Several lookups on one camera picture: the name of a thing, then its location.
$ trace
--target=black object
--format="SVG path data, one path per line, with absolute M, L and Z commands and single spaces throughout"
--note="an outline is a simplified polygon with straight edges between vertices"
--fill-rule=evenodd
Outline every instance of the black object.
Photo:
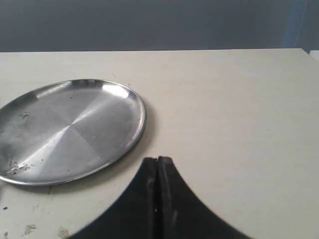
M 211 212 L 168 157 L 145 158 L 119 199 L 72 239 L 248 239 Z

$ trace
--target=white table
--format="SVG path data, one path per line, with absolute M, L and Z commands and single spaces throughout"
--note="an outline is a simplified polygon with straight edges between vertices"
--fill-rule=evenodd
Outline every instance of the white table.
M 0 53 L 0 106 L 78 78 L 136 90 L 146 132 L 87 178 L 52 188 L 1 182 L 8 239 L 26 225 L 36 226 L 28 239 L 77 232 L 116 200 L 143 157 L 158 155 L 172 156 L 198 197 L 247 235 L 319 237 L 319 62 L 302 50 Z

